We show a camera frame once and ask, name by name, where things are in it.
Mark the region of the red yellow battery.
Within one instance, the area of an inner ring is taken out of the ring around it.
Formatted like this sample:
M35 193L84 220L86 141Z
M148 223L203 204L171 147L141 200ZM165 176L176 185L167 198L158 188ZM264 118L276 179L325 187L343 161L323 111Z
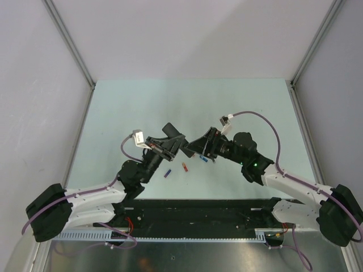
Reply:
M188 168L184 162L182 162L182 166L183 166L183 169L185 170L185 172L188 172Z

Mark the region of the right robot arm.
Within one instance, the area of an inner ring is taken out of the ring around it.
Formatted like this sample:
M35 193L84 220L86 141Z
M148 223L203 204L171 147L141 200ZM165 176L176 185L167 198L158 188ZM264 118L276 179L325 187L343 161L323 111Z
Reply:
M257 151L250 133L237 133L230 141L212 127L201 138L188 143L186 149L212 160L220 156L238 163L248 182L292 197L293 202L272 199L261 214L267 227L275 227L280 222L295 224L320 231L328 241L340 247L354 241L356 233L362 233L362 209L347 187L312 184L288 174Z

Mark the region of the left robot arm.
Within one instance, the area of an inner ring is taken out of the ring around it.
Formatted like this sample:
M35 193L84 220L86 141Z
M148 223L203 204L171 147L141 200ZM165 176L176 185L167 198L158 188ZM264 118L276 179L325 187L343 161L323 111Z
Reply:
M111 182L88 189L67 189L53 184L26 208L28 222L22 232L31 227L35 241L42 243L58 236L70 227L97 223L120 226L125 221L122 205L144 191L163 160L173 161L185 144L181 133L165 138L143 137L135 130L127 139L144 149L142 159L129 157Z

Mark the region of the black remote control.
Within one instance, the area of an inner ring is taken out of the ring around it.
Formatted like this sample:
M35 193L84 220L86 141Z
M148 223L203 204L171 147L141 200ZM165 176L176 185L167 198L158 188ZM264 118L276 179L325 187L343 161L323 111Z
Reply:
M185 135L180 133L172 123L166 123L165 126L162 128L162 131L169 138L177 140L177 142L179 143L179 149L184 153L185 156L191 158L194 155L192 151L187 150L185 147L186 144L188 144L188 141L185 139Z

